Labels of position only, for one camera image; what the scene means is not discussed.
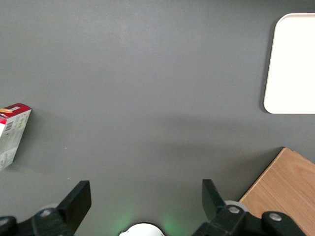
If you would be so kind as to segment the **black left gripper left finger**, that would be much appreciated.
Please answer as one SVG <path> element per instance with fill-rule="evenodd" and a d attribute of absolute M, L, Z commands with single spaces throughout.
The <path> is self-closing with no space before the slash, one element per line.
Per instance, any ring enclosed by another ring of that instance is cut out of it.
<path fill-rule="evenodd" d="M 18 223 L 14 216 L 0 218 L 2 236 L 73 236 L 92 205 L 91 187 L 82 180 L 56 206 L 38 211 Z"/>

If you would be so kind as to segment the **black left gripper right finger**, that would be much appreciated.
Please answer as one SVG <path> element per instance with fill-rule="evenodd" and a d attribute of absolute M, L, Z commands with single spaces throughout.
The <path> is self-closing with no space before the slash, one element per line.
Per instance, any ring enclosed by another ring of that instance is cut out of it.
<path fill-rule="evenodd" d="M 226 204 L 211 179 L 202 180 L 202 206 L 208 222 L 200 225 L 194 236 L 304 236 L 288 215 L 266 211 L 261 218 L 238 205 Z"/>

